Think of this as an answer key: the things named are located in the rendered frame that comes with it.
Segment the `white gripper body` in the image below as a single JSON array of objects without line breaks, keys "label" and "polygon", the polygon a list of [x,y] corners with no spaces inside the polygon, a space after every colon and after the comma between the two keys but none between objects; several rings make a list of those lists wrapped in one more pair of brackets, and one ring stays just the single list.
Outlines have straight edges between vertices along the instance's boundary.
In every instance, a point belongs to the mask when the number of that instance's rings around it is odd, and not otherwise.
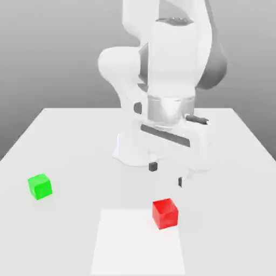
[{"label": "white gripper body", "polygon": [[154,126],[149,121],[140,124],[140,130],[190,149],[188,164],[197,171],[211,167],[211,122],[203,117],[185,116],[173,127]]}]

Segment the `small red cube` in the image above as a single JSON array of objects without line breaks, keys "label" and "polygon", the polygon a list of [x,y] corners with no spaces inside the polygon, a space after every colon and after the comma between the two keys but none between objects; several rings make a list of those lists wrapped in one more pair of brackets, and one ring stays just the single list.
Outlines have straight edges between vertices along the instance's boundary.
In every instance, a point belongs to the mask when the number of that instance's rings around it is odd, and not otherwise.
[{"label": "small red cube", "polygon": [[171,198],[154,201],[152,217],[158,229],[166,229],[178,224],[178,208]]}]

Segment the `small green cube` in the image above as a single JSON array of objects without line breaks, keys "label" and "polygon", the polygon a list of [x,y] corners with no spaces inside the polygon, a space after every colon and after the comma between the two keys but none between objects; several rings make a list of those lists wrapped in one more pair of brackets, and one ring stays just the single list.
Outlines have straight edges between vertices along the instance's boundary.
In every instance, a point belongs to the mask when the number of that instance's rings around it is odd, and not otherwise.
[{"label": "small green cube", "polygon": [[52,185],[50,179],[45,174],[39,174],[28,179],[31,195],[40,200],[52,194]]}]

